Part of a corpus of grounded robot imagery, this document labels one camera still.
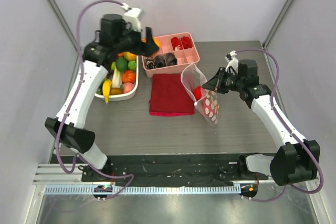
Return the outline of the orange fruit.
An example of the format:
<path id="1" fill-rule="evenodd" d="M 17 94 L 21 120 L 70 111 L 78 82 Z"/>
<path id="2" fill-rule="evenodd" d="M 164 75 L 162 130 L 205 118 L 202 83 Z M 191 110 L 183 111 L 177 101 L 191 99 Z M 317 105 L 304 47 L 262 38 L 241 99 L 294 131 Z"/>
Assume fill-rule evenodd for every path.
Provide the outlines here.
<path id="1" fill-rule="evenodd" d="M 157 38 L 154 37 L 153 41 L 159 48 L 161 48 L 161 42 Z"/>

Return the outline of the yellow green mango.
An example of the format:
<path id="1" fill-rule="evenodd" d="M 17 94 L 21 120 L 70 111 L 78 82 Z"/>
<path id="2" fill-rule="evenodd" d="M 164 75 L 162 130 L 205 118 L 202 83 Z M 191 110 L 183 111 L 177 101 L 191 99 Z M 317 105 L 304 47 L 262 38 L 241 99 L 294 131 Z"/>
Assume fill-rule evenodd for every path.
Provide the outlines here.
<path id="1" fill-rule="evenodd" d="M 124 52 L 124 58 L 125 58 L 127 61 L 136 61 L 136 60 L 137 60 L 137 55 L 132 54 L 132 53 L 130 53 L 130 52 Z"/>

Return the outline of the clear polka dot zip bag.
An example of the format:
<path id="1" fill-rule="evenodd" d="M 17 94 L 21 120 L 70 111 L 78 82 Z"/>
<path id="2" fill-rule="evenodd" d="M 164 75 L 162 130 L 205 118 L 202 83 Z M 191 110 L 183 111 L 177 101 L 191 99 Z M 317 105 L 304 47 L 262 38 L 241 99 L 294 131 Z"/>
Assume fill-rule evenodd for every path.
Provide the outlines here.
<path id="1" fill-rule="evenodd" d="M 181 83 L 193 101 L 194 108 L 212 126 L 218 124 L 219 103 L 217 94 L 202 88 L 207 82 L 196 64 L 189 64 L 181 73 Z"/>

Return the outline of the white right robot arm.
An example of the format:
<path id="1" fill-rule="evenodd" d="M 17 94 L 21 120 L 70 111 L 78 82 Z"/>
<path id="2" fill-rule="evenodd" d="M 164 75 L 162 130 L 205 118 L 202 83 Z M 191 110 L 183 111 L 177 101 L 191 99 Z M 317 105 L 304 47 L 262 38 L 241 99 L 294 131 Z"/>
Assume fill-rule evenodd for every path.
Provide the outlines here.
<path id="1" fill-rule="evenodd" d="M 237 166 L 242 179 L 250 179 L 255 173 L 273 178 L 279 186 L 316 179 L 320 146 L 299 134 L 286 119 L 271 98 L 267 85 L 259 83 L 256 61 L 245 59 L 232 66 L 220 67 L 217 73 L 202 85 L 203 89 L 225 94 L 239 93 L 239 97 L 260 118 L 272 136 L 277 152 L 274 156 L 253 154 Z"/>

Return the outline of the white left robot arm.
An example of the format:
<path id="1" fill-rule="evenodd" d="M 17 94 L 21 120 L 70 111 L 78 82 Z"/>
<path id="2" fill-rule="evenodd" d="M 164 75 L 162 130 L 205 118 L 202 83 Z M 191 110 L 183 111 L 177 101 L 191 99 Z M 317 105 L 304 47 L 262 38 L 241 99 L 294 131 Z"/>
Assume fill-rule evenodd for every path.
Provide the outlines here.
<path id="1" fill-rule="evenodd" d="M 45 121 L 55 138 L 55 151 L 59 152 L 61 145 L 67 146 L 94 167 L 94 176 L 102 182 L 111 177 L 112 169 L 95 143 L 95 133 L 85 129 L 86 117 L 96 90 L 119 53 L 150 56 L 158 51 L 150 27 L 146 28 L 147 41 L 141 39 L 140 12 L 136 8 L 123 15 L 103 15 L 99 37 L 79 50 L 80 66 L 66 102 L 54 118 Z"/>

